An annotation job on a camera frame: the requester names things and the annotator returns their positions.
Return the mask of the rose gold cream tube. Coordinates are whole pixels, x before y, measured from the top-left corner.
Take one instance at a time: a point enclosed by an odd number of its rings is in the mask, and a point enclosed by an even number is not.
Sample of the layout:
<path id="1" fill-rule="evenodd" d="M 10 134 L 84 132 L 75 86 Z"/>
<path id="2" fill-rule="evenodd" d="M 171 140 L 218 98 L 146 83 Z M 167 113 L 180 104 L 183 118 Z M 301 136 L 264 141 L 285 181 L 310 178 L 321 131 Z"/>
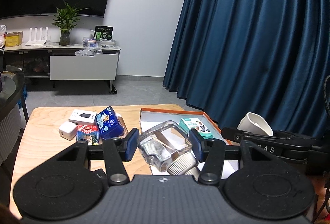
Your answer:
<path id="1" fill-rule="evenodd" d="M 127 127 L 126 127 L 126 124 L 125 124 L 125 122 L 124 122 L 123 117 L 122 117 L 121 114 L 119 114 L 119 113 L 116 114 L 116 117 L 117 117 L 117 119 L 118 119 L 119 124 L 120 124 L 120 125 L 122 126 L 122 128 L 123 128 L 123 134 L 122 134 L 122 136 L 126 136 L 126 135 L 129 133 L 129 131 L 127 130 Z"/>

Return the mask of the teal bandage box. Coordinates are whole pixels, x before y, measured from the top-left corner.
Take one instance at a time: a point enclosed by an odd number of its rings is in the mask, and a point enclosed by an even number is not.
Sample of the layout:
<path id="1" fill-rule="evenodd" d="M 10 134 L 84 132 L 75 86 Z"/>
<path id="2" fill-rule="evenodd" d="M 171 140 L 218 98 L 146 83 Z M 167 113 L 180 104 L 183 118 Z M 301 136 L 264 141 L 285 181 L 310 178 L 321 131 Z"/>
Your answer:
<path id="1" fill-rule="evenodd" d="M 213 133 L 198 118 L 182 118 L 179 125 L 187 132 L 195 129 L 204 139 L 213 138 Z"/>

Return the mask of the blue floss pick box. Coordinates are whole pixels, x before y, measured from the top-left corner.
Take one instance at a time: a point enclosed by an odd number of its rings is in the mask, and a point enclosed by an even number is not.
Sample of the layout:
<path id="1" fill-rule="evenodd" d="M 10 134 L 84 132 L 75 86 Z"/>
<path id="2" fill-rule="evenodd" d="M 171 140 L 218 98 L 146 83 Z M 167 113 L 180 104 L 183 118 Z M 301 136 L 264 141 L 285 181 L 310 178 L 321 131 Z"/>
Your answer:
<path id="1" fill-rule="evenodd" d="M 102 140 L 119 137 L 124 134 L 124 128 L 119 123 L 116 113 L 111 106 L 96 114 L 96 125 Z"/>

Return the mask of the white plug-in mosquito repeller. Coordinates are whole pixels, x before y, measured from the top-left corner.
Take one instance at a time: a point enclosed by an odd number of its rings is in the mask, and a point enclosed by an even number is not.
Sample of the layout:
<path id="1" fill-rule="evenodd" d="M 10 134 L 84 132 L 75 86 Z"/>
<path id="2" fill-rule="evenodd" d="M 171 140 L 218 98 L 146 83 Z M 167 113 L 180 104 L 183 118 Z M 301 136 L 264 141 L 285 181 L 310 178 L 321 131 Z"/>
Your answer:
<path id="1" fill-rule="evenodd" d="M 198 179 L 200 170 L 189 135 L 176 122 L 165 121 L 143 132 L 137 146 L 145 162 L 161 173 Z"/>

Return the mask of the red blue playing card box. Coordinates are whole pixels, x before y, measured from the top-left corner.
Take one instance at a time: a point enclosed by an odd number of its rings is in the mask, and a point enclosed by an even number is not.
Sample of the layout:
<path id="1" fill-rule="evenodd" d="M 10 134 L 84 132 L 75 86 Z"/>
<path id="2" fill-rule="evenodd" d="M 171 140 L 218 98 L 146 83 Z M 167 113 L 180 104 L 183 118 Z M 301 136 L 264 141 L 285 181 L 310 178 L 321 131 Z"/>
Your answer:
<path id="1" fill-rule="evenodd" d="M 76 141 L 87 141 L 88 145 L 98 145 L 99 129 L 96 125 L 78 125 Z"/>

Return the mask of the white charger retail box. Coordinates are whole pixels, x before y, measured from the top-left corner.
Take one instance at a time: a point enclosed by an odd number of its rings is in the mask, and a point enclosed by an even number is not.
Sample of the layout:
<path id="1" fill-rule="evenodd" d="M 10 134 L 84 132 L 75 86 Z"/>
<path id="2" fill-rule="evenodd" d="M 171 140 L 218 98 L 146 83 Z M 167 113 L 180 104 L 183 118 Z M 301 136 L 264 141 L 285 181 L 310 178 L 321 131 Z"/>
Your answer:
<path id="1" fill-rule="evenodd" d="M 74 109 L 68 121 L 76 125 L 95 125 L 96 112 Z"/>

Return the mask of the white cube charger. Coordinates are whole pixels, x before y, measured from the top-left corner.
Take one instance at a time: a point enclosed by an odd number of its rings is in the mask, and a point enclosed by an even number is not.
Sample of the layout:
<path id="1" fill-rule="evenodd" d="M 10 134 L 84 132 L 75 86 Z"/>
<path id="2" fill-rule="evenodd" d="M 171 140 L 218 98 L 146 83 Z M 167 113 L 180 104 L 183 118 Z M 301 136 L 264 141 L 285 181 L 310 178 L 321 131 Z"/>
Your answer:
<path id="1" fill-rule="evenodd" d="M 58 130 L 60 137 L 66 140 L 73 140 L 77 133 L 77 125 L 73 122 L 66 121 L 59 126 Z"/>

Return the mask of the black wall charger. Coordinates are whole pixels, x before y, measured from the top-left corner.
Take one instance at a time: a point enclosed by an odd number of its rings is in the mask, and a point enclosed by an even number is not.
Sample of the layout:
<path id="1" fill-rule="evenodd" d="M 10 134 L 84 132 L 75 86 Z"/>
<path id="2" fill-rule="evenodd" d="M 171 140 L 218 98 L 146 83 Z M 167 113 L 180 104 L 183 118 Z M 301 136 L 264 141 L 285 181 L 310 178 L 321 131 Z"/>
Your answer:
<path id="1" fill-rule="evenodd" d="M 106 173 L 104 172 L 103 169 L 94 170 L 94 171 L 92 171 L 92 173 L 97 175 L 102 182 L 107 184 L 107 175 L 106 175 Z"/>

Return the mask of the clear plastic bags on cabinet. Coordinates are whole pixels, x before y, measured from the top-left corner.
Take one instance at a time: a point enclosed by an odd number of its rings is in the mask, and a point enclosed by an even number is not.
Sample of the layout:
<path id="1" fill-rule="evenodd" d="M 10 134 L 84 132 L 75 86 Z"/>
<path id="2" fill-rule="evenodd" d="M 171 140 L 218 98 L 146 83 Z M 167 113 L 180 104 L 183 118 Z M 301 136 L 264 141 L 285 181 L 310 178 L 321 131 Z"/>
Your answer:
<path id="1" fill-rule="evenodd" d="M 83 38 L 83 49 L 75 52 L 75 56 L 96 56 L 102 54 L 101 44 L 98 40 L 92 38 Z"/>

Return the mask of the white tv cabinet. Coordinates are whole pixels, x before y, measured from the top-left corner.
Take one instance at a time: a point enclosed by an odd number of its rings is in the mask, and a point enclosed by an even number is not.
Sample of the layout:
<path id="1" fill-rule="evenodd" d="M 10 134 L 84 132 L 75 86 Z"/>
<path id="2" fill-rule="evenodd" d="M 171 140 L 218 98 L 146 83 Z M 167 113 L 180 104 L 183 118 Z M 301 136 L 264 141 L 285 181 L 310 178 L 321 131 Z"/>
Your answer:
<path id="1" fill-rule="evenodd" d="M 27 79 L 103 80 L 109 93 L 117 93 L 114 86 L 121 48 L 104 45 L 96 48 L 94 56 L 78 56 L 86 48 L 81 44 L 61 46 L 56 42 L 45 45 L 18 45 L 4 48 L 5 63 L 24 72 Z"/>

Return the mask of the black green display card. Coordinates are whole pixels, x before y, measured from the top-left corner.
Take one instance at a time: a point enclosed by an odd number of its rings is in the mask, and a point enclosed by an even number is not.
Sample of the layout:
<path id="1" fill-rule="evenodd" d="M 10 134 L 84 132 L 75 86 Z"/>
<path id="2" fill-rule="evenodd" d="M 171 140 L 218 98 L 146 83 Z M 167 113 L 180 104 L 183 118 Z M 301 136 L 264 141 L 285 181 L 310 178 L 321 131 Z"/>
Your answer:
<path id="1" fill-rule="evenodd" d="M 96 40 L 112 40 L 113 29 L 114 28 L 112 26 L 96 25 L 94 30 L 94 38 Z"/>

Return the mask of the blue plastic bag on floor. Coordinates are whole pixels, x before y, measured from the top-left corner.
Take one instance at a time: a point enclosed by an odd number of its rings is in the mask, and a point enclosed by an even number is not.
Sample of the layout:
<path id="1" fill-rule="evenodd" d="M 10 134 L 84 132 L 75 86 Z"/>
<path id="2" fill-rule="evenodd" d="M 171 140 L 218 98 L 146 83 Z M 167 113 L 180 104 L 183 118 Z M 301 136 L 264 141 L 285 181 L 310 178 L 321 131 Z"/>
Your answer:
<path id="1" fill-rule="evenodd" d="M 26 88 L 26 85 L 24 85 L 24 87 L 23 87 L 22 98 L 24 100 L 26 100 L 26 98 L 27 98 L 27 88 Z M 21 99 L 18 101 L 17 104 L 18 104 L 18 108 L 21 109 L 22 108 L 22 101 L 21 101 Z"/>

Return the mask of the dark blue curtain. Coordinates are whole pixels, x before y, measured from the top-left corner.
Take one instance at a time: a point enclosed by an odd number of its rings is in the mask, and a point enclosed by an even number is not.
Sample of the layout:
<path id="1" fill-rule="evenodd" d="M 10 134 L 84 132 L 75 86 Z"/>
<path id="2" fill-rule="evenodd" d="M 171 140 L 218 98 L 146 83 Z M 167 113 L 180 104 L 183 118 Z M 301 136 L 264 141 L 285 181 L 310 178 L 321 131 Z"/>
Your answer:
<path id="1" fill-rule="evenodd" d="M 184 0 L 163 86 L 222 128 L 320 137 L 328 75 L 329 0 Z"/>

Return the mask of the white wifi router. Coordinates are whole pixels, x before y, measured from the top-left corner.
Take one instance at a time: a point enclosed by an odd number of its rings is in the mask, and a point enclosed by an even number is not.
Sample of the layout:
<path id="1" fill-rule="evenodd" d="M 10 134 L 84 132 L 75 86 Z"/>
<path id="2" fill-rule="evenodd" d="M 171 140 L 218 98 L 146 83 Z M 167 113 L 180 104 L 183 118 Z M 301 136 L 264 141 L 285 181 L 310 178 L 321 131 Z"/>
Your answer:
<path id="1" fill-rule="evenodd" d="M 34 45 L 45 45 L 48 39 L 48 27 L 43 28 L 30 28 L 28 41 L 25 43 L 26 46 Z"/>

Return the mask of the white plastic bag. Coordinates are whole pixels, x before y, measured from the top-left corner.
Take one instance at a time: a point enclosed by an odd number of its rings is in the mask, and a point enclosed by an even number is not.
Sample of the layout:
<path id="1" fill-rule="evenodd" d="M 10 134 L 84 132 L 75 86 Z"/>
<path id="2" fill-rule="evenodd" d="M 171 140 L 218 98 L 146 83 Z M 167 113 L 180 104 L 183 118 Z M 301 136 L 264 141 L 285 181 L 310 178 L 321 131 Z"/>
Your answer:
<path id="1" fill-rule="evenodd" d="M 6 25 L 0 26 L 0 49 L 2 49 L 5 46 L 6 43 Z"/>

